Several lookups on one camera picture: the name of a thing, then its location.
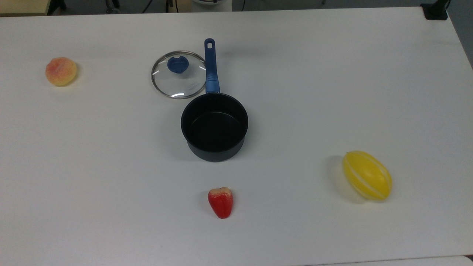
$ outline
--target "blue knob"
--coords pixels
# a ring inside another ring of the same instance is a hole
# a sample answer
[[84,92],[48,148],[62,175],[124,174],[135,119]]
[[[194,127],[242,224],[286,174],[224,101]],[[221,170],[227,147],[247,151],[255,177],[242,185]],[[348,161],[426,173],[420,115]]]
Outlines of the blue knob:
[[167,61],[167,68],[169,68],[170,71],[177,74],[182,74],[188,67],[189,67],[189,60],[187,60],[187,58],[185,58],[182,55],[179,56],[178,58],[171,57]]

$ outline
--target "blue handle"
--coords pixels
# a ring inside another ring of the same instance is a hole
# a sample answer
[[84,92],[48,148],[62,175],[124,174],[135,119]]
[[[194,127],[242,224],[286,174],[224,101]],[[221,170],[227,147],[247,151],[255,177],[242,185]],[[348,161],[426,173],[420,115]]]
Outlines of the blue handle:
[[205,40],[205,69],[205,93],[220,92],[219,78],[217,76],[217,58],[215,56],[215,41],[211,38]]

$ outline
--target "yellow melon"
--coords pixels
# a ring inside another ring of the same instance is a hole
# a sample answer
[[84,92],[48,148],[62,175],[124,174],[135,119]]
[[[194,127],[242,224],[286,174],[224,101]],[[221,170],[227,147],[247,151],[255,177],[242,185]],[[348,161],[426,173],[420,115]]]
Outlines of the yellow melon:
[[363,197],[385,200],[391,193],[392,180],[386,167],[364,151],[350,151],[343,157],[343,172]]

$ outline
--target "peach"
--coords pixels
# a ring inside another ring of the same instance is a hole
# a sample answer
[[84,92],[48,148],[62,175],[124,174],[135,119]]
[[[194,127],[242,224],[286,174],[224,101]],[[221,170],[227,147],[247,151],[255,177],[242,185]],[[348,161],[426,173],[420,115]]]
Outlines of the peach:
[[62,86],[74,79],[77,66],[67,57],[56,57],[46,66],[46,78],[56,86]]

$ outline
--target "black saucepan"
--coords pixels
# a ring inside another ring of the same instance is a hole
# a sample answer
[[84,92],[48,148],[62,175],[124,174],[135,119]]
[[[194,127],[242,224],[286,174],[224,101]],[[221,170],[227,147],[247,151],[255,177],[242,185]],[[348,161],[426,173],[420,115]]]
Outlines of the black saucepan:
[[233,157],[243,146],[248,115],[235,98],[220,93],[213,39],[205,40],[205,65],[205,94],[184,109],[181,129],[195,155],[220,162]]

